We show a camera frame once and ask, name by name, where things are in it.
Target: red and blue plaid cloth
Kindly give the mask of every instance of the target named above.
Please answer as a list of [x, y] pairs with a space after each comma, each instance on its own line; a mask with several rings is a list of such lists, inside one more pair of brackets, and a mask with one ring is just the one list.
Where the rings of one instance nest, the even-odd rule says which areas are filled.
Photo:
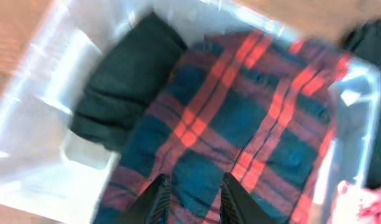
[[219, 223], [225, 172], [278, 223], [305, 223], [335, 131], [328, 86], [348, 58], [318, 40], [285, 48], [260, 30], [195, 44], [122, 150], [94, 223], [115, 223], [162, 173], [169, 223]]

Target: clear plastic container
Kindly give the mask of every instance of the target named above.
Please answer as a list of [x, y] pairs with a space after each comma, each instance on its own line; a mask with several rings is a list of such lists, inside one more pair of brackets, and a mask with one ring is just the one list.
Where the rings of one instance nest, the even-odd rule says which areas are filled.
[[[71, 109], [106, 51], [153, 9], [192, 44], [204, 34], [258, 27], [290, 43], [294, 30], [226, 1], [57, 1], [0, 101], [0, 203], [63, 223], [89, 223], [119, 157], [67, 129]], [[352, 59], [333, 84], [337, 135], [316, 184], [327, 219], [335, 186], [362, 187], [381, 102], [381, 74]]]

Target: wooden floor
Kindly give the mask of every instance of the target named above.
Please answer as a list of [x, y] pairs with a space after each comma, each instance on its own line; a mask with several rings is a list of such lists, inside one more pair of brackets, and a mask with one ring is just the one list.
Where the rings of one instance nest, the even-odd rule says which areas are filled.
[[[381, 17], [381, 0], [238, 0], [315, 37], [337, 42], [356, 24]], [[0, 96], [52, 0], [0, 0]], [[55, 223], [0, 205], [0, 224]]]

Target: pink fabric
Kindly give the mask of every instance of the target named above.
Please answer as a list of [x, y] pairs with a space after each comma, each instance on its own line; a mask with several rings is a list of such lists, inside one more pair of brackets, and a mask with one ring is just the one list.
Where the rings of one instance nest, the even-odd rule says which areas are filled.
[[329, 224], [381, 224], [381, 188], [360, 189], [339, 183]]

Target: folded black fabric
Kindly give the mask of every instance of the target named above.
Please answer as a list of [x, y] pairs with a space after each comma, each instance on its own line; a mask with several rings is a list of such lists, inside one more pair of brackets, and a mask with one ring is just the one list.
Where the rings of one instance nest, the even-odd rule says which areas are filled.
[[154, 13], [144, 17], [91, 75], [70, 129], [120, 151], [185, 50], [169, 25]]
[[[342, 47], [361, 59], [381, 69], [381, 20], [373, 21], [352, 31], [342, 42]], [[375, 140], [367, 186], [381, 186], [381, 117]]]

